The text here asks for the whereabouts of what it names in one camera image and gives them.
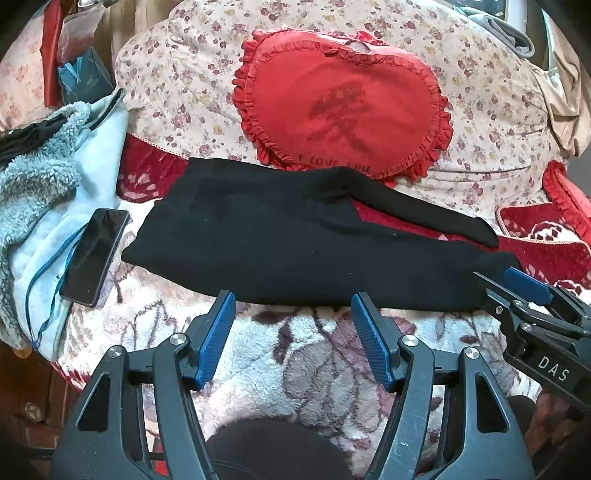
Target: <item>wooden furniture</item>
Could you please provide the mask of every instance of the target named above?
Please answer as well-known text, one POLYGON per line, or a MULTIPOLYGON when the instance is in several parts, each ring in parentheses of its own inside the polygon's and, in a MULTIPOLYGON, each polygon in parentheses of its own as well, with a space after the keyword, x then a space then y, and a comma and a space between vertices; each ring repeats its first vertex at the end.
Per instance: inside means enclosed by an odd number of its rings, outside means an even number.
MULTIPOLYGON (((0 429, 28 447, 54 448, 78 392, 38 353, 17 357, 0 342, 0 429)), ((49 462, 35 466, 47 473, 49 462)))

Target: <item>wall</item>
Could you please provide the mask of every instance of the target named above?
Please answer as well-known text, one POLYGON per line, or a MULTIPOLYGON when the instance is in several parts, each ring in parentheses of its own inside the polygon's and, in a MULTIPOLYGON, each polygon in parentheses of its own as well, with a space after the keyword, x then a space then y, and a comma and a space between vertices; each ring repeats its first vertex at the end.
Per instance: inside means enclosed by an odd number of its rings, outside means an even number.
POLYGON ((581 158, 571 158, 567 176, 587 197, 591 197, 591 148, 581 158))

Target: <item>beige cloth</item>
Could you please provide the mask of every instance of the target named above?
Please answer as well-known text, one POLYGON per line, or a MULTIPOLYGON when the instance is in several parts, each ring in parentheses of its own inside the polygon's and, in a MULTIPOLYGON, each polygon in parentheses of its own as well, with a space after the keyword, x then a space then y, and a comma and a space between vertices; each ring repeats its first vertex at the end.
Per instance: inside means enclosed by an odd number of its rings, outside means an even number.
POLYGON ((111 5, 95 32, 94 47, 109 72, 121 47, 134 35, 168 18, 182 0, 120 0, 111 5))
POLYGON ((544 13, 548 30, 548 71, 532 65, 544 95, 550 125, 560 146, 580 157, 591 141, 591 79, 573 47, 544 13))

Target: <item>chinese character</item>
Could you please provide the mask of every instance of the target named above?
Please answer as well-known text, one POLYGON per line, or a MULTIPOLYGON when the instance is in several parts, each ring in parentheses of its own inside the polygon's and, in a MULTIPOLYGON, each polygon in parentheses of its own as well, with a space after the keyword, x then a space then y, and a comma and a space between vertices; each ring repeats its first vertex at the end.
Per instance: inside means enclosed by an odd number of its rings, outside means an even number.
POLYGON ((369 153, 369 147, 354 131, 358 115, 369 110, 364 98, 361 82, 345 82, 332 87, 325 99, 312 106, 309 114, 310 119, 322 116, 327 127, 312 132, 307 139, 334 141, 345 137, 354 150, 369 153))

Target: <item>metal screw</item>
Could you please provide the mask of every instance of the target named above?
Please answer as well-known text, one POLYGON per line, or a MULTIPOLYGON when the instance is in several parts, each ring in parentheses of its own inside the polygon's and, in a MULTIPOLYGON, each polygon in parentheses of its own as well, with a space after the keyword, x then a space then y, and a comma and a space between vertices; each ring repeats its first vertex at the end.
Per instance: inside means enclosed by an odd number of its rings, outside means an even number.
POLYGON ((170 337, 170 343, 173 345, 180 345, 184 343, 187 337, 183 333, 175 333, 172 337, 170 337))
POLYGON ((117 358, 122 353, 123 347, 121 345, 112 346, 107 350, 107 355, 109 355, 111 358, 117 358))
POLYGON ((28 401, 25 403, 24 406, 25 415, 27 418, 34 423, 39 423, 43 420, 43 413, 41 412, 41 407, 32 401, 28 401))
POLYGON ((406 346, 417 346, 418 338, 414 335, 405 335, 402 337, 402 342, 406 346))
POLYGON ((480 352, 472 346, 466 348, 466 350, 464 350, 464 353, 468 358, 471 358, 472 360, 476 360, 480 356, 480 352))

